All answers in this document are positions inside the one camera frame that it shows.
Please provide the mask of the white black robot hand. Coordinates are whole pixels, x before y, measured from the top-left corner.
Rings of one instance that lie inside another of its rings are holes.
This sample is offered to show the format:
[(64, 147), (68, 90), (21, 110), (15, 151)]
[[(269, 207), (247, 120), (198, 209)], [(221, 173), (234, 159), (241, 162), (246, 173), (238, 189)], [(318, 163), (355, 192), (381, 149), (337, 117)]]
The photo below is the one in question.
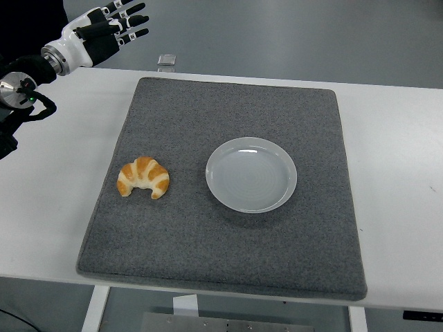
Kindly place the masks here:
[(148, 34), (149, 21), (140, 11), (142, 1), (111, 1), (90, 9), (69, 22), (61, 37), (42, 48), (42, 57), (58, 75), (80, 67), (90, 68), (115, 55), (124, 45)]

